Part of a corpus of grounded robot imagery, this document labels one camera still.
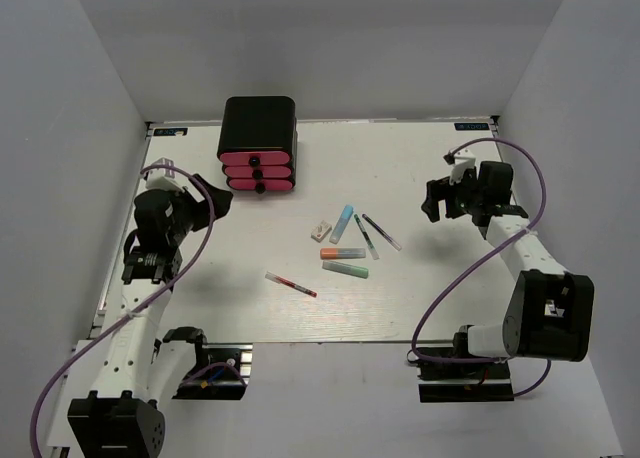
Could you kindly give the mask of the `pink top drawer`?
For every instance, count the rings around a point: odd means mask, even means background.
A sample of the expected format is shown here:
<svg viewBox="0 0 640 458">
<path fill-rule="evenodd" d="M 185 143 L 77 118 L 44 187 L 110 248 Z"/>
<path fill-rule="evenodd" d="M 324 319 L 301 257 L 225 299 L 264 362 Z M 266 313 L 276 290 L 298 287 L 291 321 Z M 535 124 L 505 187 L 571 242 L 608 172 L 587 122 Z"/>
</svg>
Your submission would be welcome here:
<svg viewBox="0 0 640 458">
<path fill-rule="evenodd" d="M 291 156 L 284 151 L 242 151 L 225 152 L 219 155 L 219 160 L 228 167 L 239 166 L 279 166 L 291 161 Z"/>
</svg>

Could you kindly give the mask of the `purple gel pen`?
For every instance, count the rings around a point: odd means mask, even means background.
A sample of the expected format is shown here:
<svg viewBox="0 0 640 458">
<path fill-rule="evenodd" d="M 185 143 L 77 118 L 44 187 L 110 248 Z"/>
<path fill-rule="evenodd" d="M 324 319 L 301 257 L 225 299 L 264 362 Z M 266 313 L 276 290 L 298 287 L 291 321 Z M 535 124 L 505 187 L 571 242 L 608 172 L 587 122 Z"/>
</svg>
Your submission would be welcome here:
<svg viewBox="0 0 640 458">
<path fill-rule="evenodd" d="M 402 246 L 389 234 L 387 233 L 380 225 L 378 225 L 371 217 L 367 214 L 362 214 L 364 220 L 371 225 L 377 233 L 379 233 L 395 250 L 401 251 Z"/>
</svg>

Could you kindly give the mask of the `green gel pen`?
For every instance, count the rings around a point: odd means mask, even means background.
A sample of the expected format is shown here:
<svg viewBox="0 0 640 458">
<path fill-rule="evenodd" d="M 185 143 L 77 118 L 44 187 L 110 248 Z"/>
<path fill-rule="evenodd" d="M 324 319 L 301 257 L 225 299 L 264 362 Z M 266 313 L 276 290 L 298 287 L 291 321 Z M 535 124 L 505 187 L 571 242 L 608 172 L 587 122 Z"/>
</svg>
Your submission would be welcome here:
<svg viewBox="0 0 640 458">
<path fill-rule="evenodd" d="M 366 244 L 367 244 L 367 247 L 368 247 L 368 249 L 369 249 L 369 252 L 370 252 L 370 254 L 371 254 L 371 257 L 372 257 L 374 260 L 379 260 L 379 259 L 380 259 L 379 254 L 378 254 L 378 252 L 377 252 L 377 250 L 376 250 L 376 248 L 375 248 L 375 246 L 374 246 L 374 244 L 373 244 L 373 242 L 372 242 L 372 240 L 371 240 L 371 238 L 370 238 L 369 234 L 367 233 L 367 231 L 366 231 L 366 229 L 365 229 L 365 227 L 364 227 L 364 225 L 363 225 L 363 223 L 362 223 L 362 221 L 361 221 L 361 218 L 360 218 L 360 217 L 359 217 L 359 215 L 358 215 L 358 214 L 356 214 L 356 213 L 354 213 L 353 217 L 354 217 L 354 219 L 355 219 L 355 222 L 356 222 L 356 224 L 357 224 L 357 226 L 358 226 L 358 228 L 359 228 L 360 232 L 361 232 L 361 233 L 362 233 L 362 235 L 363 235 L 363 238 L 364 238 L 364 240 L 365 240 L 365 242 L 366 242 Z"/>
</svg>

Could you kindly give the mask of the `blue highlighter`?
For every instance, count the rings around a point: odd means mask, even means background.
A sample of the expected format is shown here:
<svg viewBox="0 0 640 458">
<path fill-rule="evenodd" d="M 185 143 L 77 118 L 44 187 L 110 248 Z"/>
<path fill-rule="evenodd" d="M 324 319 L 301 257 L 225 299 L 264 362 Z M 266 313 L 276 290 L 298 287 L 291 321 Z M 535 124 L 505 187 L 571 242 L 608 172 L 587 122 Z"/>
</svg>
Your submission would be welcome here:
<svg viewBox="0 0 640 458">
<path fill-rule="evenodd" d="M 346 205 L 343 211 L 341 212 L 335 226 L 333 227 L 333 231 L 329 238 L 330 243 L 332 244 L 339 243 L 352 215 L 353 215 L 353 207 L 351 205 Z"/>
</svg>

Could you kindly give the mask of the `green highlighter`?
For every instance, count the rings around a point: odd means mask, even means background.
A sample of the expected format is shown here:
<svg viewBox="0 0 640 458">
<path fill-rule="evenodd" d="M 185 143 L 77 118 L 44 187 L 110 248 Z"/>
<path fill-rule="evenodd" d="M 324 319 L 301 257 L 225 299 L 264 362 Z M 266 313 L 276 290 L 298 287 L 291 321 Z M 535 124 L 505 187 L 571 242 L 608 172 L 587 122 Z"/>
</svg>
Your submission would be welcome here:
<svg viewBox="0 0 640 458">
<path fill-rule="evenodd" d="M 332 271 L 361 279 L 367 279 L 369 277 L 369 270 L 367 268 L 350 265 L 348 263 L 325 260 L 322 263 L 322 268 L 327 271 Z"/>
</svg>

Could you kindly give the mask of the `white staple box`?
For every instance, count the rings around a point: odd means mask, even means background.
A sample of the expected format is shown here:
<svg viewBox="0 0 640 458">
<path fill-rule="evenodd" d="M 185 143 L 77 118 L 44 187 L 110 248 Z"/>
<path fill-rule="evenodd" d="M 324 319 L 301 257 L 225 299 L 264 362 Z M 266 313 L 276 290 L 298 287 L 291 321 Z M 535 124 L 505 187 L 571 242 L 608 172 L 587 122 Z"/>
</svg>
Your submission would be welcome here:
<svg viewBox="0 0 640 458">
<path fill-rule="evenodd" d="M 311 238 L 316 242 L 322 242 L 332 231 L 332 225 L 324 220 L 318 223 L 311 231 Z"/>
</svg>

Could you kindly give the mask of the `orange highlighter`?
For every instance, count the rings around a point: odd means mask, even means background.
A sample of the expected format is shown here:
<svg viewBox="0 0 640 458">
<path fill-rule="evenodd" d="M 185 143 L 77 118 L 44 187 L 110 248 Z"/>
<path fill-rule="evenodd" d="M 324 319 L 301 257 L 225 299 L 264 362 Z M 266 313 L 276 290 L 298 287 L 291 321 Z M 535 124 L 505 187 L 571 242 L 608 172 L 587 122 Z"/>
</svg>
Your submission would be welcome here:
<svg viewBox="0 0 640 458">
<path fill-rule="evenodd" d="M 320 258 L 322 260 L 340 259 L 364 259 L 366 250 L 364 248 L 321 248 Z"/>
</svg>

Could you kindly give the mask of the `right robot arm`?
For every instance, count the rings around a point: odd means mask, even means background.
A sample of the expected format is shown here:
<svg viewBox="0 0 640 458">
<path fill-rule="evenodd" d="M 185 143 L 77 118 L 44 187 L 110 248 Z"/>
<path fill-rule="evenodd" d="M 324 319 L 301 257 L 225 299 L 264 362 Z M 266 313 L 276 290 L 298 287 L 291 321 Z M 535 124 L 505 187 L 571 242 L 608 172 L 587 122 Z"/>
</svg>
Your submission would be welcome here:
<svg viewBox="0 0 640 458">
<path fill-rule="evenodd" d="M 559 264 L 535 235 L 527 212 L 511 201 L 513 169 L 500 162 L 457 165 L 431 180 L 421 209 L 431 222 L 470 216 L 515 280 L 504 317 L 464 325 L 450 352 L 416 349 L 424 361 L 452 363 L 472 377 L 487 363 L 515 357 L 580 362 L 588 351 L 595 287 Z"/>
</svg>

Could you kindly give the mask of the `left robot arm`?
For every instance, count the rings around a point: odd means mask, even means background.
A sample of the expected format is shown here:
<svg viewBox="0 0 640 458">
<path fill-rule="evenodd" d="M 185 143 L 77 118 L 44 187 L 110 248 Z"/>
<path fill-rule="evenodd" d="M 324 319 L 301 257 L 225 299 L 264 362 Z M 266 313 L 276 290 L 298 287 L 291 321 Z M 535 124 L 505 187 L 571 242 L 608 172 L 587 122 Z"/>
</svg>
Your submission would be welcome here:
<svg viewBox="0 0 640 458">
<path fill-rule="evenodd" d="M 233 199 L 198 174 L 188 180 L 201 200 L 158 170 L 147 173 L 134 200 L 135 227 L 123 247 L 120 315 L 101 336 L 109 347 L 98 376 L 67 411 L 86 457 L 158 456 L 166 435 L 162 405 L 186 375 L 199 377 L 210 368 L 201 329 L 179 327 L 157 337 L 177 280 L 189 268 L 182 242 L 190 233 L 212 233 Z"/>
</svg>

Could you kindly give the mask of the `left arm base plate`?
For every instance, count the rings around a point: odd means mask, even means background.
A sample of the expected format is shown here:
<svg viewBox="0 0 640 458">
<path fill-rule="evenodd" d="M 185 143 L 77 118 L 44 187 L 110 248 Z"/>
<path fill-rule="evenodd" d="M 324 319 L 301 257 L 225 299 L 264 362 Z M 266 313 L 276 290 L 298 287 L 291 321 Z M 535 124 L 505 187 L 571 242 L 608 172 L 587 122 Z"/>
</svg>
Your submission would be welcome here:
<svg viewBox="0 0 640 458">
<path fill-rule="evenodd" d="M 200 328 L 173 328 L 155 340 L 155 353 L 168 351 L 170 345 L 188 344 L 193 366 L 186 372 L 173 399 L 200 401 L 237 401 L 249 383 L 253 359 L 252 344 L 210 343 Z"/>
</svg>

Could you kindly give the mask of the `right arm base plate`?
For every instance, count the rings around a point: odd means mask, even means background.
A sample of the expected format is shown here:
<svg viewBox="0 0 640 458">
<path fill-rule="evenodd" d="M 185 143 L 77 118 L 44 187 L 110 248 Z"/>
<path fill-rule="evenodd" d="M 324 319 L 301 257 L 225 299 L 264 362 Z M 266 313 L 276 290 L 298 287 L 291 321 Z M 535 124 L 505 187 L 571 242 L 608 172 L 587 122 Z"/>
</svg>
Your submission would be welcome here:
<svg viewBox="0 0 640 458">
<path fill-rule="evenodd" d="M 481 403 L 514 400 L 506 363 L 444 364 L 419 359 L 411 350 L 407 363 L 418 370 L 421 403 Z"/>
</svg>

